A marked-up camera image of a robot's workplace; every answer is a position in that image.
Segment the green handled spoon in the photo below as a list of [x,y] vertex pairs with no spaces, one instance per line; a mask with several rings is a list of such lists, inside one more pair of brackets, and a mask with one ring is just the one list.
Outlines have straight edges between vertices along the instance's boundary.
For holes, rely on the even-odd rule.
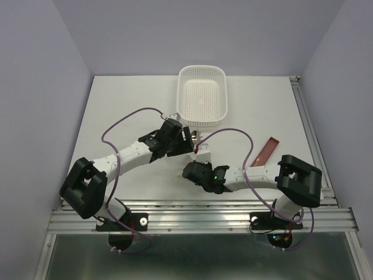
[[197,143],[197,138],[196,138],[196,132],[197,132],[198,130],[193,130],[192,132],[191,132],[191,139],[192,139],[192,143],[194,144],[194,145],[197,145],[198,143]]

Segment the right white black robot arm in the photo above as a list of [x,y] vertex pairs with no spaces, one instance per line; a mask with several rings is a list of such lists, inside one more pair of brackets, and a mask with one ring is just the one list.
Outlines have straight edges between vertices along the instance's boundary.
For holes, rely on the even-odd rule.
[[[230,166],[212,168],[211,163],[190,162],[182,172],[183,178],[200,186],[207,193],[222,194],[251,190],[270,209],[269,223],[280,228],[303,208],[317,208],[321,203],[322,171],[292,155],[283,155],[278,164],[241,169]],[[259,189],[283,193],[270,205],[259,195]]]

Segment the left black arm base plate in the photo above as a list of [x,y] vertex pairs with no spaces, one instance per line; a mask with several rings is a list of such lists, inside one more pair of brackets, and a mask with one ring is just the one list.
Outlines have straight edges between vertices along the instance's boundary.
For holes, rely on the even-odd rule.
[[141,253],[149,249],[152,240],[148,234],[148,214],[125,213],[119,218],[120,223],[115,220],[99,217],[96,220],[95,231],[108,233],[108,245],[111,251],[119,254]]

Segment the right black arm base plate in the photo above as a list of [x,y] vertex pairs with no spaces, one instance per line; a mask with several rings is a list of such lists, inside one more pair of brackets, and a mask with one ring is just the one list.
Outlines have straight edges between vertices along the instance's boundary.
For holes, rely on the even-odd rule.
[[253,212],[249,217],[249,231],[266,235],[268,242],[275,248],[289,249],[293,242],[293,230],[303,229],[302,223],[282,220],[271,212]]

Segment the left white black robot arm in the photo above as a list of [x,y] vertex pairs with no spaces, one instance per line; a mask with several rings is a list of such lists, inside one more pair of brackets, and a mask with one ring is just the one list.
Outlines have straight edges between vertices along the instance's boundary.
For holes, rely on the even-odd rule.
[[181,169],[174,163],[166,166],[156,161],[192,151],[189,127],[168,118],[160,129],[140,137],[123,150],[115,148],[113,154],[100,159],[78,159],[59,194],[82,219],[99,218],[104,225],[111,224],[121,231],[144,231],[145,226],[132,216],[130,209],[113,193],[106,193],[107,186],[117,187],[120,176],[132,172],[129,187],[135,193],[170,188],[177,184]]

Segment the white paper napkin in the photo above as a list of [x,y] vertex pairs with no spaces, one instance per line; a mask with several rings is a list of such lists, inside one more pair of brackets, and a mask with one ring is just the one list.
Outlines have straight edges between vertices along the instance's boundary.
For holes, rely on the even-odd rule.
[[191,152],[191,153],[186,153],[183,155],[178,155],[174,158],[174,168],[177,173],[177,177],[182,178],[182,173],[184,168],[187,166],[188,163],[193,162],[194,160],[197,162],[200,162],[202,158],[201,153],[197,152]]

